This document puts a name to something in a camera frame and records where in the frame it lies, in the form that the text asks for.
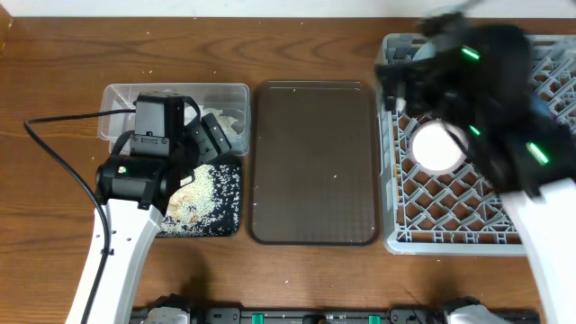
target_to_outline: transparent plastic bin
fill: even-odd
[[[553,118],[576,134],[574,36],[532,35],[529,82]],[[423,44],[418,34],[390,34],[376,64],[411,61]],[[428,175],[408,158],[411,135],[428,117],[386,112],[378,82],[384,245],[393,254],[524,256],[526,251],[500,198],[469,161],[448,175]]]
[[[118,109],[134,109],[132,104],[138,94],[147,91],[168,91],[190,95],[203,109],[221,111],[219,117],[231,117],[230,125],[236,135],[228,135],[232,146],[231,154],[245,156],[250,143],[250,92],[244,84],[115,84],[104,89],[101,112]],[[98,137],[110,141],[109,150],[125,131],[134,130],[135,113],[119,113],[100,117]],[[126,143],[123,152],[130,151]]]

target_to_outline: white wall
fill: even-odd
[[[0,0],[12,16],[411,17],[463,0]],[[485,0],[474,17],[576,17],[572,0]]]

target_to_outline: wooden table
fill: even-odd
[[[268,79],[371,85],[383,37],[413,32],[414,22],[15,19],[0,59],[0,321],[63,322],[93,228],[86,194],[25,134],[24,119],[97,112],[113,83],[241,82],[252,91]],[[515,23],[576,32],[573,20]],[[96,127],[97,120],[71,121],[37,130],[92,184],[108,155]],[[267,247],[248,237],[244,223],[232,238],[156,240],[136,305],[170,293],[259,308],[435,306],[471,295],[491,308],[541,309],[523,257],[393,256],[382,238],[366,248]]]

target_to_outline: brown plastic tray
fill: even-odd
[[[247,230],[262,244],[362,246],[379,223],[374,92],[359,82],[258,90]]]

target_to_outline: black and white speckled mat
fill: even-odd
[[[170,198],[159,238],[227,237],[238,231],[242,169],[200,166]]]

